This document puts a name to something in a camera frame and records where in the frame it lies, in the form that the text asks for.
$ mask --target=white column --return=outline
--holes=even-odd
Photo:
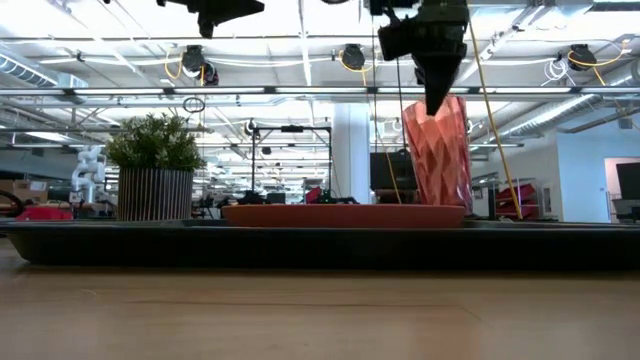
[[[335,104],[332,147],[335,169],[331,189],[339,197],[370,203],[369,106]]]

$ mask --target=metal frame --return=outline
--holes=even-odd
[[[297,126],[297,125],[287,125],[281,127],[254,127],[253,132],[251,134],[251,191],[256,190],[256,148],[262,144],[262,142],[271,135],[274,131],[280,131],[283,133],[298,133],[303,131],[311,131],[314,134],[318,134],[316,131],[324,130],[329,133],[329,142],[325,142],[320,136],[317,136],[324,144],[317,145],[317,147],[327,147],[329,149],[329,181],[328,181],[328,190],[331,192],[331,176],[332,176],[332,168],[333,168],[333,153],[332,153],[332,132],[330,126]],[[256,143],[256,138],[260,134],[260,131],[267,131],[267,134],[260,139],[259,142]]]
[[[491,98],[519,99],[572,98],[578,95],[635,95],[637,86],[497,86],[487,88]],[[127,88],[11,88],[0,89],[0,96],[174,96],[174,95],[397,95],[397,86],[230,86],[230,87],[127,87]],[[451,94],[482,97],[482,87],[453,87]],[[402,88],[403,95],[424,96],[424,88]]]

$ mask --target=black tray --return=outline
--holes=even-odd
[[[222,221],[0,223],[35,264],[376,270],[640,269],[640,227],[467,221],[446,230],[256,229]]]

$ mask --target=pink vase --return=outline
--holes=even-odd
[[[435,116],[428,116],[425,103],[419,101],[404,111],[403,118],[421,202],[464,206],[470,212],[465,100],[448,96]]]

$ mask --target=wooden surface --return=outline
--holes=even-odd
[[[31,267],[0,239],[0,358],[640,359],[637,275]]]

